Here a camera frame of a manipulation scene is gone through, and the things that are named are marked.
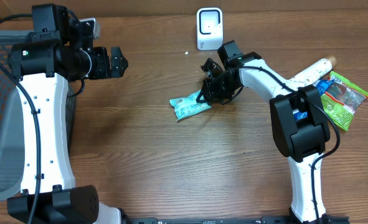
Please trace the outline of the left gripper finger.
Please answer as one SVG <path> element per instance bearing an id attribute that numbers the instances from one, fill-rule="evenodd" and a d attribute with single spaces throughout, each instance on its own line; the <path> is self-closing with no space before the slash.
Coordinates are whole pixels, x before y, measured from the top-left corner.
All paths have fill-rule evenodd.
<path id="1" fill-rule="evenodd" d="M 128 66 L 128 61 L 122 54 L 119 47 L 111 48 L 111 65 L 112 66 Z"/>
<path id="2" fill-rule="evenodd" d="M 111 78 L 121 78 L 124 75 L 125 70 L 128 68 L 128 64 L 124 65 L 112 65 L 110 70 Z"/>

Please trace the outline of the teal tissue pack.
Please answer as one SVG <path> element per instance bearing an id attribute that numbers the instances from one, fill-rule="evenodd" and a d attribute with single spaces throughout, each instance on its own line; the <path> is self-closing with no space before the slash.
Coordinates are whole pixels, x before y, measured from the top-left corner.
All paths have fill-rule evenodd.
<path id="1" fill-rule="evenodd" d="M 198 90 L 187 97 L 180 97 L 169 100 L 170 105 L 174 108 L 177 120 L 194 116 L 211 108 L 211 105 L 209 105 L 208 103 L 197 102 L 197 97 L 200 93 L 201 91 Z"/>

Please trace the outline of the blue snack bar wrapper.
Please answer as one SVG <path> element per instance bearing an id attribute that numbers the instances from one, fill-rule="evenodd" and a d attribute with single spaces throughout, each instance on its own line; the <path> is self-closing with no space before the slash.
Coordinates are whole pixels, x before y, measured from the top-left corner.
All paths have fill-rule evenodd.
<path id="1" fill-rule="evenodd" d="M 319 95 L 322 96 L 324 94 L 325 91 L 328 90 L 328 88 L 333 84 L 333 80 L 317 80 L 313 83 L 313 85 L 316 87 L 316 89 L 319 91 Z M 301 119 L 305 119 L 308 117 L 308 113 L 305 112 L 301 112 L 299 109 L 295 109 L 293 111 L 293 117 L 295 119 L 295 121 L 301 120 Z"/>

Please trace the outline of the white tube gold cap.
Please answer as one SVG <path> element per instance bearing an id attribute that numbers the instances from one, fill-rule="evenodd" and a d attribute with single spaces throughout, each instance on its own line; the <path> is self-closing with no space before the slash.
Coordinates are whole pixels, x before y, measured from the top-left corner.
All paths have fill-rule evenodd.
<path id="1" fill-rule="evenodd" d="M 311 85 L 329 73 L 336 64 L 337 59 L 334 56 L 330 55 L 322 58 L 292 77 L 289 80 L 289 84 L 295 88 Z"/>

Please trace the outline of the green snack bag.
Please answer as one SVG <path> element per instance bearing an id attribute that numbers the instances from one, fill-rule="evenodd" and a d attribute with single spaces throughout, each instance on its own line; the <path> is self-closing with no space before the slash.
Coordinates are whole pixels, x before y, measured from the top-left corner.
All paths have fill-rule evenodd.
<path id="1" fill-rule="evenodd" d="M 324 111 L 338 127 L 348 131 L 357 108 L 368 99 L 368 92 L 334 71 L 327 82 L 329 86 L 321 95 Z"/>

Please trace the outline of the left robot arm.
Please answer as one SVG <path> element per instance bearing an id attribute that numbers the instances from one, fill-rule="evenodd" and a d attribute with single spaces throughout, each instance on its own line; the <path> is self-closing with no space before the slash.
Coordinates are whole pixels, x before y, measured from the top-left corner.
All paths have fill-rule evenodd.
<path id="1" fill-rule="evenodd" d="M 34 30 L 12 47 L 24 123 L 21 195 L 7 201 L 24 223 L 123 223 L 120 209 L 100 202 L 92 185 L 75 183 L 68 156 L 67 109 L 71 82 L 122 77 L 128 68 L 119 47 L 94 47 L 97 21 L 78 19 L 64 6 L 32 7 Z"/>

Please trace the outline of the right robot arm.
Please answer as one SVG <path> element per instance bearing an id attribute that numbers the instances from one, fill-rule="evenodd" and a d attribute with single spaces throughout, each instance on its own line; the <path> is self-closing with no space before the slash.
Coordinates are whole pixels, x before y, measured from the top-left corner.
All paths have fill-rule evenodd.
<path id="1" fill-rule="evenodd" d="M 211 58 L 201 65 L 207 74 L 199 103 L 227 104 L 243 88 L 269 104 L 273 140 L 287 158 L 292 187 L 287 223 L 332 223 L 321 193 L 321 164 L 330 140 L 327 114 L 319 91 L 312 85 L 287 80 L 271 69 L 262 56 L 243 54 L 235 41 L 217 51 L 221 65 Z"/>

